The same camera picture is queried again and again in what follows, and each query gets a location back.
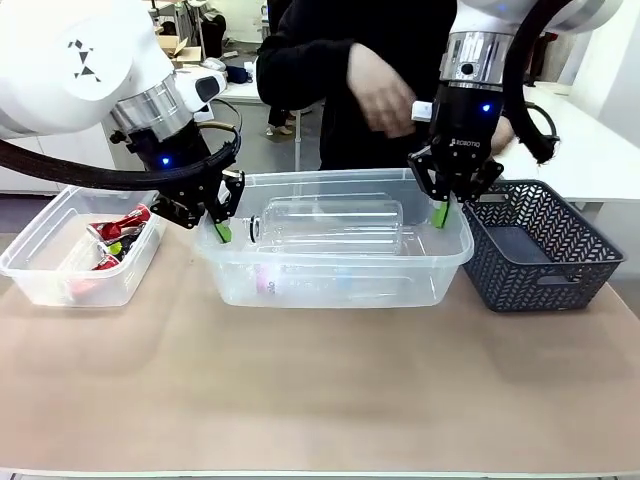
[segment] black cable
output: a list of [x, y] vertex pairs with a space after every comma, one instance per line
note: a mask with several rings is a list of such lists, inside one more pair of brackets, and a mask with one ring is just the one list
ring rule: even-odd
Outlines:
[[238, 126], [237, 126], [238, 132], [242, 133], [243, 119], [242, 119], [242, 114], [238, 111], [238, 109], [233, 105], [231, 105], [229, 102], [225, 100], [221, 100], [219, 98], [214, 98], [212, 101], [226, 105], [236, 114], [236, 116], [238, 117]]
[[238, 131], [225, 125], [213, 128], [232, 132], [234, 140], [225, 142], [222, 148], [209, 158], [181, 168], [153, 172], [108, 170], [49, 157], [3, 141], [0, 141], [0, 166], [30, 177], [85, 188], [119, 191], [160, 190], [197, 177], [206, 170], [215, 168], [229, 156], [235, 158], [241, 144]]
[[540, 105], [536, 105], [533, 102], [525, 102], [525, 106], [527, 107], [527, 110], [535, 110], [540, 115], [542, 115], [549, 124], [549, 128], [551, 128], [551, 136], [558, 138], [558, 129], [556, 128], [556, 124], [553, 121], [553, 118], [551, 118], [551, 115], [549, 115], [544, 108], [542, 108]]
[[505, 62], [504, 105], [511, 125], [538, 164], [551, 160], [557, 138], [544, 136], [531, 119], [525, 105], [522, 84], [536, 40], [553, 17], [573, 0], [538, 0], [518, 29]]

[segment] transparent plastic bin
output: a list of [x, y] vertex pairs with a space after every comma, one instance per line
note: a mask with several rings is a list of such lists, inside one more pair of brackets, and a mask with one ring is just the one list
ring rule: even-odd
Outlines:
[[100, 262], [101, 255], [86, 226], [118, 220], [139, 203], [149, 204], [154, 195], [67, 187], [0, 256], [0, 272], [13, 278], [35, 305], [125, 305], [153, 260], [165, 221], [152, 215], [122, 263], [96, 272], [91, 269]]
[[[389, 198], [403, 210], [399, 255], [284, 254], [259, 251], [247, 223], [275, 198]], [[444, 229], [431, 225], [434, 206], [411, 170], [356, 170], [249, 175], [233, 240], [221, 245], [210, 217], [198, 227], [197, 249], [223, 300], [278, 308], [395, 308], [442, 301], [458, 267], [473, 255], [469, 225], [456, 203]]]

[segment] person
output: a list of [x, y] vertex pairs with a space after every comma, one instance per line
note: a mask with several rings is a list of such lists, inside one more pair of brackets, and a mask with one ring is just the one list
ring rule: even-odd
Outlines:
[[[428, 136], [411, 107], [435, 97], [456, 13], [456, 0], [293, 0], [260, 49], [260, 96], [290, 110], [326, 98], [322, 169], [406, 167]], [[513, 138], [499, 127], [496, 151]]]
[[[269, 30], [271, 34], [278, 32], [280, 20], [291, 5], [292, 0], [267, 0], [267, 16], [269, 17]], [[293, 131], [288, 128], [289, 110], [284, 110], [276, 106], [272, 106], [269, 111], [269, 125], [267, 135], [279, 133], [280, 135], [291, 135]]]

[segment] clear plastic bottle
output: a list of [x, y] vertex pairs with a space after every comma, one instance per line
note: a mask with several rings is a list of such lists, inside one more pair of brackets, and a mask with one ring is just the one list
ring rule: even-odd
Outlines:
[[399, 255], [402, 205], [386, 199], [274, 200], [248, 230], [263, 252]]

